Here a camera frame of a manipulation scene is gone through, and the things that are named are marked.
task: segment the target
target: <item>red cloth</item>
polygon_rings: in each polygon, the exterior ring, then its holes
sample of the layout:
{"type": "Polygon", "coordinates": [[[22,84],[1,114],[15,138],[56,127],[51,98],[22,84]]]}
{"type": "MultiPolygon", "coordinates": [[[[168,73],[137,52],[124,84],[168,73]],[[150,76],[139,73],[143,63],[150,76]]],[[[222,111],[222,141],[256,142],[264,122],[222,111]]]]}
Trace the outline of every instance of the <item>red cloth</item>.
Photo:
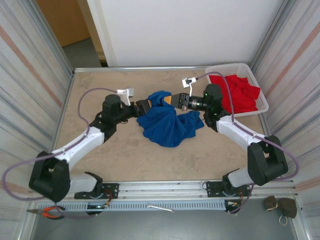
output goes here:
{"type": "MultiPolygon", "coordinates": [[[[210,75],[209,77],[212,84],[217,84],[220,86],[223,94],[222,106],[226,111],[231,113],[228,91],[223,78],[216,75],[210,75]]],[[[258,110],[256,108],[256,100],[258,99],[260,93],[259,87],[251,86],[246,77],[241,78],[237,75],[230,75],[226,76],[225,79],[229,85],[235,114],[258,110]]]]}

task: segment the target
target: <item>white wall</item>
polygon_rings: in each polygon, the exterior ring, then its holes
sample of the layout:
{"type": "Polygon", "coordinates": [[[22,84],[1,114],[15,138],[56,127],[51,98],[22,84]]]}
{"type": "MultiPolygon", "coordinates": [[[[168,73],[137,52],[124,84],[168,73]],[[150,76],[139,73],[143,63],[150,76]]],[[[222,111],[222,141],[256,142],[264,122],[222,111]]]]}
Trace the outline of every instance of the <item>white wall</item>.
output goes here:
{"type": "Polygon", "coordinates": [[[249,63],[283,0],[88,0],[111,67],[249,63]]]}

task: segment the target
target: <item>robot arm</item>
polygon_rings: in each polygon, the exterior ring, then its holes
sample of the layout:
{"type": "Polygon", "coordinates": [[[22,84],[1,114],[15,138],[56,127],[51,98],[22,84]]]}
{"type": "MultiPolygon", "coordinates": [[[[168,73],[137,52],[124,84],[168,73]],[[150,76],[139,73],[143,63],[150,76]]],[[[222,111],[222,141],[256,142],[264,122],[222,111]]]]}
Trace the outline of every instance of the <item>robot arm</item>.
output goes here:
{"type": "MultiPolygon", "coordinates": [[[[106,96],[102,104],[102,111],[89,125],[88,133],[82,133],[52,153],[41,152],[38,155],[41,157],[62,152],[53,158],[37,161],[34,164],[29,181],[31,189],[54,202],[61,201],[67,194],[78,192],[90,192],[93,196],[100,196],[102,178],[91,172],[70,176],[70,170],[87,153],[106,142],[116,132],[117,124],[126,122],[130,118],[142,116],[151,107],[151,103],[147,99],[129,102],[128,94],[130,91],[128,89],[117,92],[120,96],[115,94],[106,96]],[[84,136],[85,139],[81,143],[65,150],[84,136]]],[[[188,109],[204,111],[204,120],[208,127],[231,138],[247,151],[248,167],[237,169],[223,176],[221,183],[226,193],[232,194],[237,191],[238,187],[252,183],[262,186],[285,174],[288,171],[288,166],[284,153],[236,127],[230,114],[222,107],[222,98],[220,87],[209,84],[202,97],[179,93],[166,97],[164,100],[183,111],[188,109]]],[[[234,121],[242,128],[253,132],[237,120],[234,121]]],[[[262,134],[254,134],[280,145],[279,139],[275,136],[266,137],[262,134]]]]}

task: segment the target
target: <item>white bracket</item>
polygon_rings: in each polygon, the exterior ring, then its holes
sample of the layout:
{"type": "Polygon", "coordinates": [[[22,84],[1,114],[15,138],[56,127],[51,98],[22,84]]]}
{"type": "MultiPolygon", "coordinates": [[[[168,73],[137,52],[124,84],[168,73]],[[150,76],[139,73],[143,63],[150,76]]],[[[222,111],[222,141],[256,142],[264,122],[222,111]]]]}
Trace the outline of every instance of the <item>white bracket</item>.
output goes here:
{"type": "Polygon", "coordinates": [[[131,104],[129,98],[132,98],[134,96],[134,88],[128,87],[126,89],[118,89],[116,91],[116,94],[120,96],[121,101],[125,105],[130,106],[131,104]]]}
{"type": "Polygon", "coordinates": [[[197,79],[196,79],[195,76],[191,77],[191,78],[183,78],[182,79],[183,88],[184,89],[190,88],[190,93],[189,93],[190,97],[192,96],[192,86],[191,86],[191,84],[194,84],[196,81],[197,81],[197,79]]]}

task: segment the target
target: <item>corrugated metal wall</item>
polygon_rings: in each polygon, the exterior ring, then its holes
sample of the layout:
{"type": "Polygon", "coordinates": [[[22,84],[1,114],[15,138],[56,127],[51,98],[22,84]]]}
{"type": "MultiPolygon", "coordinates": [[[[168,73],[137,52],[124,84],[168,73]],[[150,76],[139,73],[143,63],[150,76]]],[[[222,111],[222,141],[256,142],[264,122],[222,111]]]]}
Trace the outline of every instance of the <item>corrugated metal wall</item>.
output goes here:
{"type": "MultiPolygon", "coordinates": [[[[294,178],[314,239],[320,239],[320,1],[296,0],[254,65],[269,103],[267,128],[298,157],[294,178]]],[[[289,162],[290,171],[295,170],[289,162]]]]}
{"type": "MultiPolygon", "coordinates": [[[[32,3],[0,2],[0,174],[50,150],[73,75],[37,17],[32,3]]],[[[10,188],[28,194],[31,171],[31,164],[12,170],[10,188]]],[[[1,184],[0,239],[11,239],[23,209],[1,184]]]]}

